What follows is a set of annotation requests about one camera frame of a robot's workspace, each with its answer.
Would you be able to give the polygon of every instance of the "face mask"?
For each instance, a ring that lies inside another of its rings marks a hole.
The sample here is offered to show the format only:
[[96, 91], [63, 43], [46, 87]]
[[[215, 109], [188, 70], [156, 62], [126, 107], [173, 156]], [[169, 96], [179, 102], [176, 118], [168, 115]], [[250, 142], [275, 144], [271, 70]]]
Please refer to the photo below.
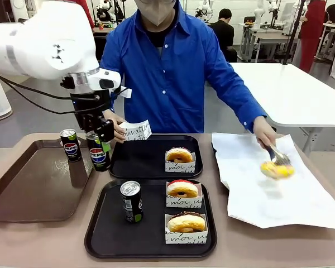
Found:
[[173, 10], [176, 0], [135, 0], [141, 14], [154, 25], [160, 25]]

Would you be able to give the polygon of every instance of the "pepsi can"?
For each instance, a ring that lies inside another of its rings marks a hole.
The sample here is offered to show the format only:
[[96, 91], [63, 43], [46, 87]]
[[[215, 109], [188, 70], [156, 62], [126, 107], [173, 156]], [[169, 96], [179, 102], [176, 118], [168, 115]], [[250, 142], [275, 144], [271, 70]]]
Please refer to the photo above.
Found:
[[60, 133], [63, 148], [65, 149], [68, 161], [76, 162], [82, 159], [76, 130], [62, 130]]
[[94, 131], [89, 131], [85, 137], [95, 170], [99, 172], [106, 171], [111, 165], [109, 152], [104, 152], [101, 141]]

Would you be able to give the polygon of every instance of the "person in red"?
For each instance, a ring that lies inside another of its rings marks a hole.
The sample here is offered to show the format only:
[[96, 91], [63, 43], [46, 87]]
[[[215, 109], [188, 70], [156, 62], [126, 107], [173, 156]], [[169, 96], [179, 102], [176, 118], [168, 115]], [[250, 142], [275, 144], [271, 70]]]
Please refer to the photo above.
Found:
[[93, 29], [93, 28], [94, 28], [94, 23], [93, 23], [92, 17], [90, 16], [89, 8], [88, 8], [88, 6], [87, 6], [87, 2], [86, 2], [86, 0], [69, 0], [69, 1], [74, 2], [74, 3], [77, 3], [77, 4], [79, 4], [81, 7], [83, 7], [84, 12], [85, 12], [85, 14], [87, 15], [87, 18], [88, 18], [90, 27]]
[[300, 29], [300, 68], [306, 73], [310, 72], [314, 61], [314, 55], [318, 49], [319, 38], [323, 30], [325, 6], [325, 0], [311, 0], [305, 17], [301, 18], [303, 25]]

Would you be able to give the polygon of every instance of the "blue shirt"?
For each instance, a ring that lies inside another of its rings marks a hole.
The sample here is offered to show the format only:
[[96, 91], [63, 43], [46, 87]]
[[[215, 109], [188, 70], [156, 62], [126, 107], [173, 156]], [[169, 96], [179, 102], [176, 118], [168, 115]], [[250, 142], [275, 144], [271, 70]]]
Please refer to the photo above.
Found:
[[265, 112], [226, 62], [213, 30], [177, 5], [178, 19], [161, 56], [143, 29], [140, 11], [107, 36], [100, 67], [124, 75], [125, 87], [132, 89], [125, 120], [148, 119], [157, 133], [202, 133], [207, 80], [252, 131], [254, 119]]

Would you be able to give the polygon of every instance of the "black soda can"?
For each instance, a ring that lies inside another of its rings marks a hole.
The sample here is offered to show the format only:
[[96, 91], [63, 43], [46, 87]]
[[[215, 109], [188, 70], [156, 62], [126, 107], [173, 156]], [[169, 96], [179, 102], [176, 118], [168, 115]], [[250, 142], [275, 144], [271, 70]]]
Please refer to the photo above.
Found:
[[89, 131], [85, 137], [87, 139], [90, 159], [92, 160], [95, 170], [99, 172], [106, 171], [111, 165], [109, 152], [104, 152], [103, 145], [94, 131]]
[[133, 180], [123, 183], [121, 194], [125, 219], [132, 223], [141, 221], [143, 218], [143, 202], [141, 200], [140, 184]]
[[80, 152], [76, 130], [62, 130], [60, 136], [68, 161], [76, 162], [81, 160], [82, 154]]

